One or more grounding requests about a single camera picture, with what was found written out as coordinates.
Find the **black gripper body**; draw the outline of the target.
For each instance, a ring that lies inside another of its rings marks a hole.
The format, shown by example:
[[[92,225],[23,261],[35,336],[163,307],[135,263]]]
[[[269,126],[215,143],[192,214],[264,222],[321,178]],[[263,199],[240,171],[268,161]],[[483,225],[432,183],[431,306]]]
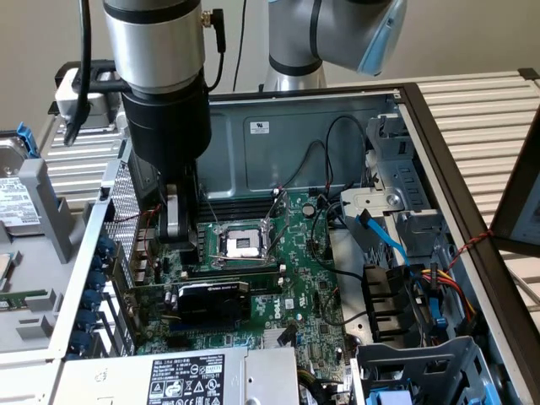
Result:
[[[167,94],[121,94],[136,155],[162,176],[183,176],[211,140],[203,71],[184,89]]]

